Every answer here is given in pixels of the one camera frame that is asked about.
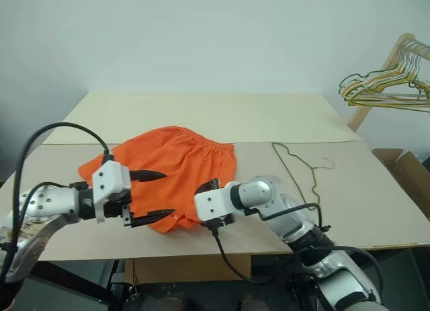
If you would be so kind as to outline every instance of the orange shorts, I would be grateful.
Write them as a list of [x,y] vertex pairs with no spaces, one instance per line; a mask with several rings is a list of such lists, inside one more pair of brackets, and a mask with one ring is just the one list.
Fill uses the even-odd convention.
[[[203,183],[219,178],[221,185],[232,181],[236,157],[232,144],[213,142],[177,126],[167,126],[141,134],[113,149],[115,160],[130,170],[153,170],[166,178],[149,182],[132,181],[130,210],[135,217],[149,211],[175,209],[171,215],[150,224],[166,233],[179,225],[199,224],[194,192]],[[100,167],[101,156],[79,167],[81,177],[91,184],[91,175]]]

